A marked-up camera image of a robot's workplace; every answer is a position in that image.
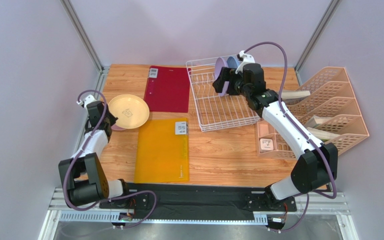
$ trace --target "white wall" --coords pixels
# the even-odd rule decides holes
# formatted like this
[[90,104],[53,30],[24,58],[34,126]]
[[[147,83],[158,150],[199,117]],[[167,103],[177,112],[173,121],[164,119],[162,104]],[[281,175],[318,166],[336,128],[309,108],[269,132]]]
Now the white wall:
[[97,76],[59,0],[0,0],[0,239],[37,239]]
[[[71,0],[104,65],[173,64],[273,41],[294,66],[330,0]],[[251,52],[284,64],[274,46]]]
[[344,191],[361,240],[384,239],[384,1],[344,0],[300,71],[346,67],[370,137],[339,158]]

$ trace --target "red folder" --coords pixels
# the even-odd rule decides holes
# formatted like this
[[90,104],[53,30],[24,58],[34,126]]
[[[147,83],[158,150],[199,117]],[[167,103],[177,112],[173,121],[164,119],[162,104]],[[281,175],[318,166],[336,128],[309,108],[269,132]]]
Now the red folder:
[[144,101],[151,112],[187,113],[189,86],[186,68],[150,66]]

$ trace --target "purple plate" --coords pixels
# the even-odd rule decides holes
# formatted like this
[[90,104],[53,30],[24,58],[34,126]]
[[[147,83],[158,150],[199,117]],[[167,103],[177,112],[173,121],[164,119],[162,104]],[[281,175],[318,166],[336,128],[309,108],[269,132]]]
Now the purple plate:
[[[227,66],[228,66],[228,63],[224,58],[221,58],[221,57],[217,58],[217,61],[215,61],[215,67],[214,67],[214,80],[216,80],[219,77],[220,71],[222,70],[222,68]],[[229,82],[226,81],[223,85],[223,91],[218,95],[220,97],[223,97],[226,94],[228,87],[229,87]]]
[[122,128],[122,127],[120,127],[120,126],[117,126],[117,125],[112,125],[111,127],[110,127],[112,130],[114,130],[114,131],[124,131],[124,130],[126,130],[125,128]]
[[222,68],[227,66],[228,66],[228,63],[226,62],[226,60],[224,60],[221,57],[217,58],[217,61],[215,61],[215,67],[214,67],[214,80],[216,80],[219,77],[220,71],[222,70]]

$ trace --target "beige plate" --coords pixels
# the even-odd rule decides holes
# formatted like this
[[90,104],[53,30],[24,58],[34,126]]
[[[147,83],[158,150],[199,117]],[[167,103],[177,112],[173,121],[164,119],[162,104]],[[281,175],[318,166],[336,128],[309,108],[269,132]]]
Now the beige plate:
[[109,103],[109,110],[118,118],[115,125],[123,129],[135,129],[149,118],[149,107],[138,96],[123,94],[114,97]]

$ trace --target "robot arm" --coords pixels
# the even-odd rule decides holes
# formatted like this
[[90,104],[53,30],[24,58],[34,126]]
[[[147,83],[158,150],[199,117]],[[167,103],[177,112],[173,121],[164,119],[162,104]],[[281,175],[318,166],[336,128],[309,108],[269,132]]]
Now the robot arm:
[[290,176],[265,188],[267,206],[278,206],[288,197],[309,193],[330,182],[323,160],[310,141],[319,146],[336,179],[338,159],[336,146],[332,143],[324,144],[313,136],[289,112],[285,103],[279,101],[278,94],[266,88],[264,71],[251,55],[241,51],[237,58],[241,61],[238,68],[222,67],[219,77],[212,84],[216,93],[243,95],[248,106],[283,137],[297,159]]
[[[123,189],[126,189],[125,182],[122,179],[107,180],[99,161],[103,149],[111,139],[111,126],[115,124],[117,118],[108,109],[103,121],[97,126],[103,114],[104,103],[96,100],[90,94],[84,98],[84,101],[79,101],[78,104],[88,111],[88,120],[85,125],[84,141],[81,143],[81,146],[86,145],[86,148],[73,165],[66,186],[68,198],[74,206],[121,196]],[[97,130],[91,135],[94,127]],[[71,158],[59,162],[58,168],[62,184],[69,165],[79,152],[80,149]],[[88,179],[77,180],[86,173]]]

